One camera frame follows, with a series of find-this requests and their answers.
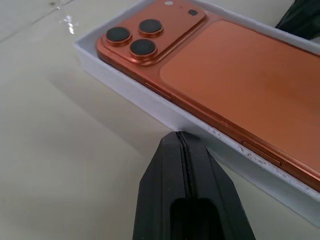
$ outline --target phone box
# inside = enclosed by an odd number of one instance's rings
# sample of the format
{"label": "phone box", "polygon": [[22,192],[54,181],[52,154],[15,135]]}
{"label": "phone box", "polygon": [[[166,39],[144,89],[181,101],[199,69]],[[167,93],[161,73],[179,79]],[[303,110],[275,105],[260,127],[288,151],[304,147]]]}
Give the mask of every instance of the phone box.
{"label": "phone box", "polygon": [[[74,42],[82,68],[109,88],[174,131],[186,131],[200,137],[215,159],[320,227],[320,192],[272,165],[180,107],[157,95],[140,83],[101,61],[96,40],[106,31],[143,9],[154,0],[142,0],[105,24]],[[280,39],[306,51],[319,54],[320,46],[279,29],[228,11],[219,6],[191,0],[207,11],[216,13],[265,35]]]}

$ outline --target table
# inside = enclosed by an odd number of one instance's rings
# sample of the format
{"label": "table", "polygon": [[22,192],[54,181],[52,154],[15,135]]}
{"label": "table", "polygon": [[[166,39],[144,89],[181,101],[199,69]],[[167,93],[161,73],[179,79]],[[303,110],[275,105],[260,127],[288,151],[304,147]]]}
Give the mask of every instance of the table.
{"label": "table", "polygon": [[[292,4],[211,1],[270,25]],[[0,239],[129,240],[139,181],[170,129],[86,74],[72,41],[136,1],[71,0],[60,10],[54,0],[25,2],[1,8],[16,17],[0,35]],[[320,239],[319,228],[223,168],[257,240]]]}

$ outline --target black tool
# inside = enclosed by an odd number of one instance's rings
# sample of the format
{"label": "black tool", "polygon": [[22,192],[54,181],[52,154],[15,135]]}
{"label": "black tool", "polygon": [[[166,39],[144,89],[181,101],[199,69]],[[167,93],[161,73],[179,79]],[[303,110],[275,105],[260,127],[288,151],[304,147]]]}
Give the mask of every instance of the black tool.
{"label": "black tool", "polygon": [[320,37],[320,1],[295,0],[275,27],[308,40]]}
{"label": "black tool", "polygon": [[186,132],[160,142],[143,175],[133,240],[255,240],[237,191]]}

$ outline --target orange smartphone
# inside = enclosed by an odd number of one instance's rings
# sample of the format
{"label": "orange smartphone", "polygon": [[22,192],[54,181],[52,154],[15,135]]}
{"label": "orange smartphone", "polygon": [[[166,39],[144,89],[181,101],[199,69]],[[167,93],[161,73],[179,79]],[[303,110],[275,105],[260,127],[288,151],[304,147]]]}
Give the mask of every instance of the orange smartphone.
{"label": "orange smartphone", "polygon": [[320,192],[320,56],[184,0],[96,42],[107,64]]}

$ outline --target black item in corner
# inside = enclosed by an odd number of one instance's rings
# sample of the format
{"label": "black item in corner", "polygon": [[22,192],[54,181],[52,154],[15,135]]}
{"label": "black item in corner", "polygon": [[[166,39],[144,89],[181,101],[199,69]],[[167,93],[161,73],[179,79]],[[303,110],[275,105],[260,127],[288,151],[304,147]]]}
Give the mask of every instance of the black item in corner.
{"label": "black item in corner", "polygon": [[160,142],[138,193],[133,240],[255,240],[231,179],[186,132]]}
{"label": "black item in corner", "polygon": [[320,0],[295,0],[275,26],[304,39],[320,36]]}

